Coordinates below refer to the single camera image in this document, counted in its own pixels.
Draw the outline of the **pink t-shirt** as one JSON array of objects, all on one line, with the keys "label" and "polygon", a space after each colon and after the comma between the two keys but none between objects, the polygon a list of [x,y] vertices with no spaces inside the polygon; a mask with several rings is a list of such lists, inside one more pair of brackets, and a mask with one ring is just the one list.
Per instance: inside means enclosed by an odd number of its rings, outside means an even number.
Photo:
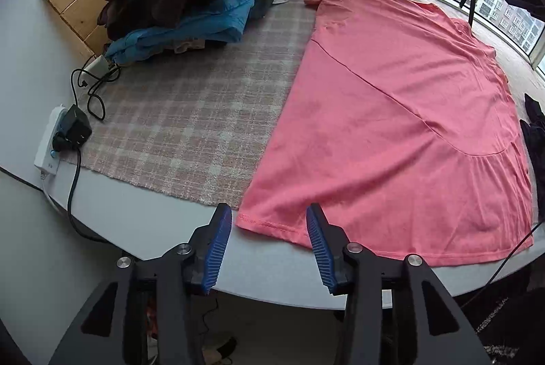
[{"label": "pink t-shirt", "polygon": [[315,27],[236,224],[309,246],[306,211],[431,266],[532,243],[515,101],[466,21],[412,0],[307,0]]}]

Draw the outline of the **white power strip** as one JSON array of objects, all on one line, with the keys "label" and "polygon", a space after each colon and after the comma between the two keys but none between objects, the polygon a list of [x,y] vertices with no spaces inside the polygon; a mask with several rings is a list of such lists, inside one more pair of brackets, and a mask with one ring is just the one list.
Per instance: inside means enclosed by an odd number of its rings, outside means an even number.
[{"label": "white power strip", "polygon": [[63,105],[53,108],[35,154],[34,167],[38,168],[44,176],[54,176],[58,171],[59,158],[53,149],[53,136],[58,131],[66,111],[67,108]]}]

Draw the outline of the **plaid table cloth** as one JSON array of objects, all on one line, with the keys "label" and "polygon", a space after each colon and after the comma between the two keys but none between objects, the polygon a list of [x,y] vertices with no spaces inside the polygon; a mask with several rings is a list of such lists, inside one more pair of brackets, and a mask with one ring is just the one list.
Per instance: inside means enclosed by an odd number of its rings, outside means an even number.
[{"label": "plaid table cloth", "polygon": [[241,205],[283,111],[316,12],[291,3],[237,44],[127,69],[83,167],[191,202]]}]

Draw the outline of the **black power adapter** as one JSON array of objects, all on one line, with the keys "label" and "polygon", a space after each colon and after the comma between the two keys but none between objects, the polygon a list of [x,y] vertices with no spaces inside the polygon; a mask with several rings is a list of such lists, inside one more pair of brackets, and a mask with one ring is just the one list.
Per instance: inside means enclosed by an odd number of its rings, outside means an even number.
[{"label": "black power adapter", "polygon": [[78,106],[72,105],[62,116],[53,135],[53,151],[78,151],[91,137],[91,133],[87,115]]}]

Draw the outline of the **dark navy garment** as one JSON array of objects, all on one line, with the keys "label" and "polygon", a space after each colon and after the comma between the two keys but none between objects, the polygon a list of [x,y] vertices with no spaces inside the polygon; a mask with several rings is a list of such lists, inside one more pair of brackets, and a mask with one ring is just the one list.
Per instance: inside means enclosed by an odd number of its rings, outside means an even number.
[{"label": "dark navy garment", "polygon": [[545,200],[545,131],[544,113],[540,103],[525,94],[529,122],[519,120],[537,186],[539,221],[544,221]]}]

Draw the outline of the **blue garment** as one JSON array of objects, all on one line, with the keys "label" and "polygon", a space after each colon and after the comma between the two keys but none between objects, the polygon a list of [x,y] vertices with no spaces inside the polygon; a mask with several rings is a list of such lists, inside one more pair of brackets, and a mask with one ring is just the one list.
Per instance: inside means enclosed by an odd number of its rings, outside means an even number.
[{"label": "blue garment", "polygon": [[105,57],[117,65],[127,65],[194,40],[237,43],[247,23],[263,18],[272,5],[274,0],[215,0],[174,28],[152,27],[127,34],[110,43]]}]

